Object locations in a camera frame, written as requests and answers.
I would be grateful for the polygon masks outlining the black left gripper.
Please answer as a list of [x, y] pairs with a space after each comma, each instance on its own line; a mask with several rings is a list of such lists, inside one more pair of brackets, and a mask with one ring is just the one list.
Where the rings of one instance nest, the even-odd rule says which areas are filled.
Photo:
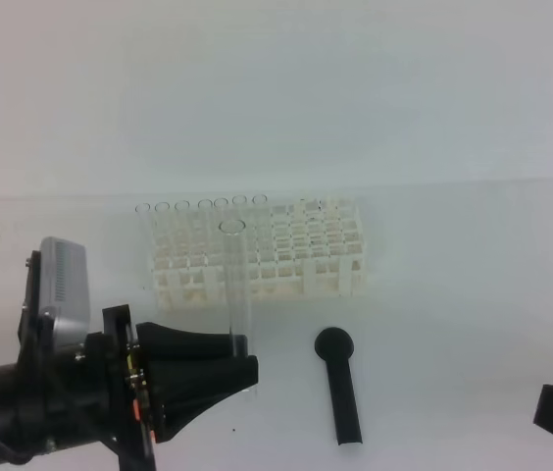
[[[104, 329], [84, 343], [55, 349], [52, 320], [39, 314], [40, 252], [26, 262], [25, 308], [18, 335], [22, 422], [46, 444], [71, 448], [99, 442], [123, 470], [156, 467], [150, 426], [140, 410], [145, 388], [137, 369], [127, 306], [103, 312]], [[212, 406], [258, 384], [259, 362], [244, 335], [136, 325], [148, 367], [156, 441], [165, 443]]]

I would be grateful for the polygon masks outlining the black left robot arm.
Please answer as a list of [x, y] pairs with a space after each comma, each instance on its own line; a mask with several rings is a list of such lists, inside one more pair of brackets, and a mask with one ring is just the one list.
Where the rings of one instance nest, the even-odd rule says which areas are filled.
[[84, 260], [34, 251], [27, 260], [20, 351], [0, 366], [0, 464], [99, 443], [123, 470], [152, 470], [154, 445], [254, 387], [244, 335], [133, 324], [127, 306], [88, 329]]

